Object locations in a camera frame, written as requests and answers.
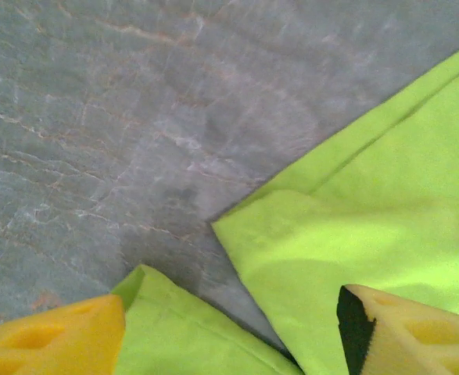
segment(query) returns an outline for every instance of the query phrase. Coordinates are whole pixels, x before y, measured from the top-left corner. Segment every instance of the lime green cloth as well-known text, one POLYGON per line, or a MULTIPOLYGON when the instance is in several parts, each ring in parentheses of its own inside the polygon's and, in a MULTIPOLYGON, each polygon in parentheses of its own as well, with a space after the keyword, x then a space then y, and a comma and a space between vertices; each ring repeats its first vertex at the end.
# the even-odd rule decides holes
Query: lime green cloth
MULTIPOLYGON (((213 224, 242 282, 307 374, 347 374, 343 284, 459 313, 459 52, 213 224)), ((301 371, 145 266, 117 286, 117 375, 301 371)))

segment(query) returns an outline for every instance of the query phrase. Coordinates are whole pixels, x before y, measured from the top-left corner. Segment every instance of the green fabric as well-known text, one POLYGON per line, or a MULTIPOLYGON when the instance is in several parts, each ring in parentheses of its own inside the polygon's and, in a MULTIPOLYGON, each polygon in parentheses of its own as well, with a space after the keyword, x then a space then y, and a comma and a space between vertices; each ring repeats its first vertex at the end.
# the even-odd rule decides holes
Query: green fabric
MULTIPOLYGON (((459 52, 213 224, 307 374, 347 374, 335 306, 365 284, 459 313, 459 52)), ((117 286, 116 374, 301 371, 145 266, 117 286)))

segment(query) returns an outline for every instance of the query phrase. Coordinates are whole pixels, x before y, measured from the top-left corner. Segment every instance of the folded cloth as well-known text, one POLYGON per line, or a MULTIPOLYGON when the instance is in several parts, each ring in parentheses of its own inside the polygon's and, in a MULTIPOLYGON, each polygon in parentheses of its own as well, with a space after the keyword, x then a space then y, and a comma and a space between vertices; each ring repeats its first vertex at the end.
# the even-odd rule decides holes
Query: folded cloth
MULTIPOLYGON (((459 313, 459 52, 213 224, 307 374, 347 374, 335 307, 365 284, 459 313)), ((302 373, 146 266, 114 293, 116 374, 302 373)))

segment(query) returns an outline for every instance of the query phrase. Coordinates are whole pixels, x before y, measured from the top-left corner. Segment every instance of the gray marble floor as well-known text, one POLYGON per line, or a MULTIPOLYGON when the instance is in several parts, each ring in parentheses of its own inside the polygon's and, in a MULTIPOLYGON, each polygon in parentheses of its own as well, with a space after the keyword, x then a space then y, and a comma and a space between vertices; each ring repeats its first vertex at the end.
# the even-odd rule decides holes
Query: gray marble floor
POLYGON ((459 49, 459 0, 0 0, 0 322, 140 262, 278 345, 207 222, 459 49))

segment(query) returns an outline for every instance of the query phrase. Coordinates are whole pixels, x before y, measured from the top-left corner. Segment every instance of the marble surface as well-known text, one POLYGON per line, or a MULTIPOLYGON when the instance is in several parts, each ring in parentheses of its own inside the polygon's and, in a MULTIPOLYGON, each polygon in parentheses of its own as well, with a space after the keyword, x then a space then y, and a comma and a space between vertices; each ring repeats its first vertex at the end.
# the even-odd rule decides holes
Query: marble surface
POLYGON ((459 49, 459 0, 0 0, 0 322, 140 262, 274 345, 207 222, 459 49))

